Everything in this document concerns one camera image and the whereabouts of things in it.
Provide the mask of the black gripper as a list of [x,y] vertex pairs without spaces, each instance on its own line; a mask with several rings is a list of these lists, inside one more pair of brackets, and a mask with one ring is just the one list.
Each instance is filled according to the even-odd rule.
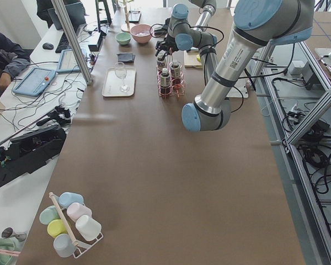
[[174,38],[165,38],[162,41],[157,41],[156,43],[156,54],[158,56],[161,51],[164,51],[164,54],[170,55],[173,52],[177,51],[177,44]]

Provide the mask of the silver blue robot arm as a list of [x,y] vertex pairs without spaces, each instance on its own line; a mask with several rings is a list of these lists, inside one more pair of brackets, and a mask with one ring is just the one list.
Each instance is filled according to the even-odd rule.
[[186,5],[173,6],[167,36],[156,48],[166,52],[199,49],[207,83],[193,103],[183,106],[181,119],[188,131],[213,131],[228,123],[228,92],[259,48],[298,43],[311,36],[314,1],[239,1],[230,41],[219,61],[216,37],[203,32],[199,25],[191,28],[188,14]]

